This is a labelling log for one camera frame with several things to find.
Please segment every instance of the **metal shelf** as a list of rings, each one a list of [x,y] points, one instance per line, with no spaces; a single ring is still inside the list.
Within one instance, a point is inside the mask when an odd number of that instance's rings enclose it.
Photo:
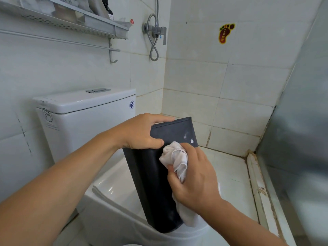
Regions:
[[[22,7],[20,3],[12,4],[6,3],[4,1],[0,1],[0,10],[16,16],[21,16],[41,23],[46,23],[81,33],[105,36],[110,39],[128,39],[129,28],[126,26],[87,12],[60,0],[48,1],[54,3],[55,5],[67,8],[73,12],[78,12],[81,16],[81,19],[76,19],[74,22],[63,20],[50,14],[42,13],[40,10],[32,10],[26,7]]]

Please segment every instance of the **logo sticker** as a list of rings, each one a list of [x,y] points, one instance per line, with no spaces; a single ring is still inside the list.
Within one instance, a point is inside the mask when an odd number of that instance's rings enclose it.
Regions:
[[[130,109],[133,109],[133,107],[134,107],[134,101],[131,101],[130,102]]]
[[[225,44],[227,41],[227,36],[230,34],[230,31],[235,28],[235,24],[225,24],[220,27],[219,42]]]

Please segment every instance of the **metal bracket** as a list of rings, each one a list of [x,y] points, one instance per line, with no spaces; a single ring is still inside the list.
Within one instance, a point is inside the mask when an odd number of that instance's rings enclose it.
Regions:
[[[108,46],[109,48],[111,47],[111,39],[108,39]],[[115,61],[112,61],[112,51],[109,50],[109,61],[112,63],[112,64],[115,64],[118,60],[115,60]]]

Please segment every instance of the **toilet seat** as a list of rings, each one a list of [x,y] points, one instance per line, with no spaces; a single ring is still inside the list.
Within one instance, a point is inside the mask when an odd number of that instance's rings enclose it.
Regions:
[[[200,221],[195,228],[183,224],[167,234],[154,230],[147,222],[125,158],[122,158],[98,178],[93,183],[92,191],[106,203],[128,215],[131,220],[143,223],[150,233],[168,237],[191,238],[204,234],[209,228],[208,224],[199,217]]]

